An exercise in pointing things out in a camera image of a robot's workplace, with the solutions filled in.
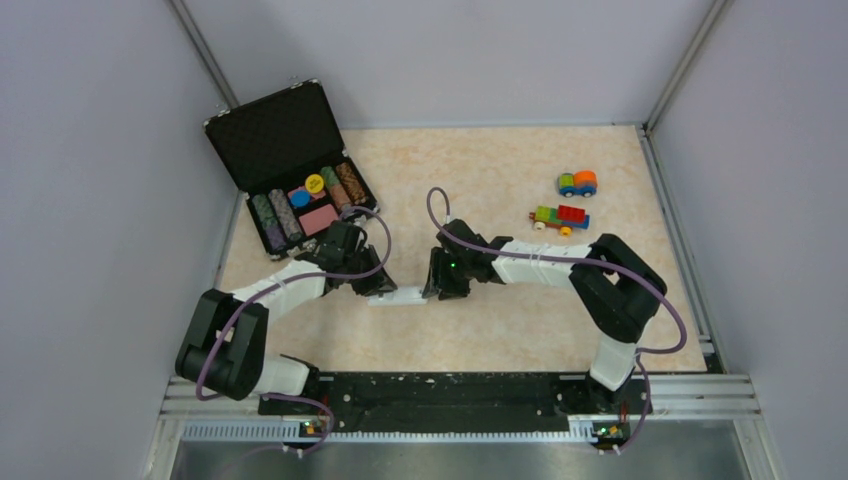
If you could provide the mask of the white remote control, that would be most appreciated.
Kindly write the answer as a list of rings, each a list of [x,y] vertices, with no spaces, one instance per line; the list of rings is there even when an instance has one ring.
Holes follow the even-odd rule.
[[[395,291],[367,298],[367,303],[371,307],[418,306],[425,305],[427,302],[428,300],[423,297],[423,289],[418,286],[399,287]]]

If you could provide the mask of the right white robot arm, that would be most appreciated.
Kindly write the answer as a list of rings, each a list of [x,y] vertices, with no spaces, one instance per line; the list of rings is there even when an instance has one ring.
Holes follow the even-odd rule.
[[[472,282],[538,284],[576,293],[601,339],[589,368],[586,397],[612,412],[627,397],[644,330],[667,292],[665,281],[614,234],[582,245],[545,245],[497,236],[486,240],[455,219],[440,228],[422,295],[465,298]]]

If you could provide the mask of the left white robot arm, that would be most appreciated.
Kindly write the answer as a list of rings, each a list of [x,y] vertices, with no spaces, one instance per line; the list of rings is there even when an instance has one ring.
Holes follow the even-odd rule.
[[[193,382],[201,400],[282,394],[295,412],[314,410],[321,397],[320,386],[311,380],[314,367],[267,353],[268,330],[274,321],[344,284],[363,297],[397,289],[366,232],[334,221],[314,250],[277,274],[234,292],[204,292],[177,353],[176,375]]]

